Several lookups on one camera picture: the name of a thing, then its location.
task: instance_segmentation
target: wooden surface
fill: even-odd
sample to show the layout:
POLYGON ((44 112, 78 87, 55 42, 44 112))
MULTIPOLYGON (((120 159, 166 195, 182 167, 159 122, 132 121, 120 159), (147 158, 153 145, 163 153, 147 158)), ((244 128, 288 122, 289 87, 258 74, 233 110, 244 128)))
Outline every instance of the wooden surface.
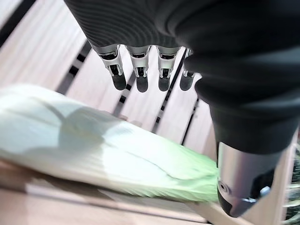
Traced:
POLYGON ((222 208, 215 203, 192 204, 188 203, 192 209, 200 212, 208 221, 214 225, 256 225, 243 218, 232 218, 225 214, 222 208))
POLYGON ((209 105, 201 100, 196 107, 184 146, 217 160, 215 134, 209 105))
POLYGON ((0 86, 55 90, 86 38, 62 0, 37 0, 0 49, 0 86))
POLYGON ((21 0, 1 0, 0 1, 0 29, 19 6, 21 0))
MULTIPOLYGON (((128 81, 133 72, 131 59, 123 45, 120 47, 120 53, 124 75, 128 81)), ((95 51, 91 51, 72 82, 67 96, 91 107, 112 113, 122 92, 115 89, 111 75, 104 63, 95 51)))
POLYGON ((295 133, 292 144, 283 153, 276 168, 271 193, 263 198, 243 217, 255 225, 280 225, 286 199, 286 190, 292 180, 295 144, 298 132, 295 133))
POLYGON ((93 205, 45 199, 0 189, 1 225, 198 225, 93 205))
MULTIPOLYGON (((181 48, 176 56, 170 82, 172 82, 180 61, 182 60, 185 48, 181 48)), ((161 105, 164 102, 167 91, 160 91, 158 88, 158 53, 156 48, 151 48, 149 53, 148 83, 149 87, 145 93, 140 93, 136 84, 133 85, 126 103, 122 108, 121 115, 129 121, 138 121, 142 128, 151 131, 161 105)))

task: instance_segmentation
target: wooden board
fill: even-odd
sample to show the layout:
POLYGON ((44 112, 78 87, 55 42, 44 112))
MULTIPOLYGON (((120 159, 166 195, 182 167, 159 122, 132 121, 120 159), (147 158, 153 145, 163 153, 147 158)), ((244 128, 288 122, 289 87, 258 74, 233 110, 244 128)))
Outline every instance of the wooden board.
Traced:
POLYGON ((21 0, 1 0, 0 1, 0 29, 20 5, 21 0))
MULTIPOLYGON (((120 53, 123 71, 128 82, 132 72, 132 63, 125 46, 120 53)), ((91 107, 112 113, 123 91, 115 89, 111 75, 94 50, 91 50, 71 84, 67 96, 91 107)))
POLYGON ((180 89, 180 76, 176 80, 156 132, 158 135, 179 144, 181 144, 183 140, 197 100, 194 84, 200 78, 200 75, 196 74, 192 88, 187 91, 182 91, 180 89))
POLYGON ((159 217, 206 222, 204 218, 180 202, 122 195, 99 189, 93 185, 54 178, 4 161, 0 161, 0 188, 64 202, 73 202, 74 204, 94 205, 159 217))
POLYGON ((215 134, 209 105, 199 100, 184 146, 217 160, 215 134))
POLYGON ((0 49, 0 86, 56 89, 86 38, 62 0, 38 0, 0 49))
POLYGON ((1 225, 198 225, 199 223, 61 202, 0 189, 1 225))
MULTIPOLYGON (((181 48, 177 54, 174 69, 171 74, 171 82, 183 57, 185 48, 181 48)), ((129 121, 141 123, 141 127, 151 131, 167 91, 162 92, 158 88, 158 53, 156 48, 151 48, 149 53, 148 90, 140 93, 136 84, 133 85, 126 103, 121 110, 121 115, 129 121)))

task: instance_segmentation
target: leek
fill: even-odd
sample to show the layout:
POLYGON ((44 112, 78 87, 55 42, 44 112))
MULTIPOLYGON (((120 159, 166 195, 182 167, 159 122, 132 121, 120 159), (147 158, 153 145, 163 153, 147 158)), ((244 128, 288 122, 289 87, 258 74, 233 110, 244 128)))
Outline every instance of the leek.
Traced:
POLYGON ((207 156, 54 91, 0 90, 0 117, 0 158, 132 195, 218 200, 207 156))

